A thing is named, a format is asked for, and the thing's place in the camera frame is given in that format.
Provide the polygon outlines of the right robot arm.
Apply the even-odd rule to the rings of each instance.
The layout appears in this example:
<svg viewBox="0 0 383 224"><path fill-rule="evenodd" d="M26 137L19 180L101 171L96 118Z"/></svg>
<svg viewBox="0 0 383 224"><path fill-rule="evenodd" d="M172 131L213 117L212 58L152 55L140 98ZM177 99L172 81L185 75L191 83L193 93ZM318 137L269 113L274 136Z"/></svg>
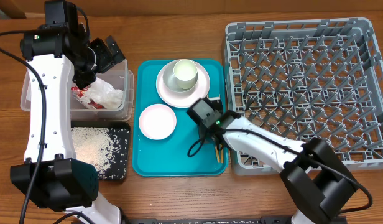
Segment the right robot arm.
<svg viewBox="0 0 383 224"><path fill-rule="evenodd" d="M289 223L345 223L341 216L358 183L330 146L320 138L287 139L262 129L231 110L221 113L207 98L187 110L200 139L242 151L279 173L297 212Z"/></svg>

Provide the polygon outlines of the small white dish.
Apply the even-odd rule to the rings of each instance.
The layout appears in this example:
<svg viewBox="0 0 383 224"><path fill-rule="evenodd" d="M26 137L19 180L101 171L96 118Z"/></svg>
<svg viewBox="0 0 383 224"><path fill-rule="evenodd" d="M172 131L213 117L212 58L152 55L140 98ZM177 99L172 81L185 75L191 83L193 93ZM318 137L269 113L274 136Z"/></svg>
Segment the small white dish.
<svg viewBox="0 0 383 224"><path fill-rule="evenodd" d="M167 105L148 106L139 116L139 129L152 140L169 137L175 130L177 119L174 111Z"/></svg>

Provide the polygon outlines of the red snack wrapper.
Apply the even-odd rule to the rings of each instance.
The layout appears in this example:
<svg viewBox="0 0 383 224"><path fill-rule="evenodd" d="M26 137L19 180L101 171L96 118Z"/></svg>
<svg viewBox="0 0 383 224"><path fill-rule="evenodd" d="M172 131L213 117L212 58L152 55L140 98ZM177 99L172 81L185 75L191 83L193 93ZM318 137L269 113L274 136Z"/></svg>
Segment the red snack wrapper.
<svg viewBox="0 0 383 224"><path fill-rule="evenodd" d="M86 108L88 109L104 109L104 107L98 103L95 103L93 100L82 101L81 98L84 96L85 92L88 90L88 87L85 87L84 89L79 89L77 86L71 87L71 91L73 93L73 96Z"/></svg>

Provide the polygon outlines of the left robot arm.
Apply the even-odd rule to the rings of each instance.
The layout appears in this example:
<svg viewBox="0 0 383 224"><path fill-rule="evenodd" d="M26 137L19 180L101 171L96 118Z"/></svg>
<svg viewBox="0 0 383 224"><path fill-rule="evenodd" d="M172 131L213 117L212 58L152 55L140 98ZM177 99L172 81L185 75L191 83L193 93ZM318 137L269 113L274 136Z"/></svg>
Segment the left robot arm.
<svg viewBox="0 0 383 224"><path fill-rule="evenodd" d="M85 223L126 223L123 211L99 192L94 166L79 161L70 122L71 87L85 88L99 73L124 61L112 37L89 39L81 9L68 1L45 2L45 24L21 40L30 79L30 132L12 183L26 202L76 216Z"/></svg>

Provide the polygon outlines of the white napkin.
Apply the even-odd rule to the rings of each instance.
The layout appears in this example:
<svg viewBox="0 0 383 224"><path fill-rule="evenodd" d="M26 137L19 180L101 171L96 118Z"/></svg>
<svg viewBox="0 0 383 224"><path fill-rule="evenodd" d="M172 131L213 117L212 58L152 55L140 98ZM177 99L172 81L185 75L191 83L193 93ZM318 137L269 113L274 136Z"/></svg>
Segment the white napkin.
<svg viewBox="0 0 383 224"><path fill-rule="evenodd" d="M115 89L110 83L97 78L83 95L80 97L82 103L97 104L103 108L114 110L122 105L123 91Z"/></svg>

